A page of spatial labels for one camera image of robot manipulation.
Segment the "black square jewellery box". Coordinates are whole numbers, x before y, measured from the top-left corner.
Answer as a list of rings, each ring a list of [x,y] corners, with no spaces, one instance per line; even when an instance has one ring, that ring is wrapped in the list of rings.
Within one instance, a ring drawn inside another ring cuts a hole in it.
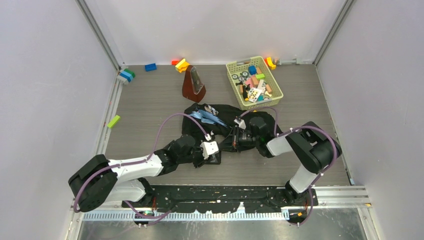
[[[206,165],[220,165],[222,162],[222,153],[219,151],[208,157],[205,164]]]

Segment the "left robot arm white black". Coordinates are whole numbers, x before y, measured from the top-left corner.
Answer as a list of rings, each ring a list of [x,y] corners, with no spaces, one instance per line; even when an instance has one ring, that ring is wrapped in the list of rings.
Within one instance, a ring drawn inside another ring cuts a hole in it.
[[[142,157],[107,159],[104,154],[97,154],[68,180],[74,194],[73,210],[86,213],[116,201],[148,207],[154,197],[147,177],[169,174],[181,164],[199,168],[218,152],[219,146],[212,139],[198,143],[192,136],[182,135]]]

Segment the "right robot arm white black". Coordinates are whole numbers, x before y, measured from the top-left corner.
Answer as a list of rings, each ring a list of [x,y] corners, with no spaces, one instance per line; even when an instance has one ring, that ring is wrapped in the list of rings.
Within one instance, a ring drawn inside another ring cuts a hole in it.
[[[218,145],[221,151],[242,152],[255,148],[266,158],[288,152],[297,156],[300,167],[283,190],[283,200],[291,205],[299,205],[326,169],[342,155],[337,141],[312,121],[282,134],[272,132],[277,126],[259,116],[251,118],[248,125],[240,118],[234,122],[231,132]]]

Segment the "black printed t-shirt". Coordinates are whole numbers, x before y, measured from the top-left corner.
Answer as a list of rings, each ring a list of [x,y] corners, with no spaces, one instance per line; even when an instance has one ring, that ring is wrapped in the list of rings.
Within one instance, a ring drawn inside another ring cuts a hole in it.
[[[256,149],[266,157],[272,158],[273,155],[267,148],[267,143],[275,138],[276,134],[282,131],[276,125],[274,117],[265,111],[245,111],[227,104],[198,104],[194,103],[184,110],[184,113],[195,119],[203,129],[212,134],[211,137],[222,136],[224,139],[232,133],[235,118],[241,118],[245,121],[246,129],[254,134],[262,136]]]

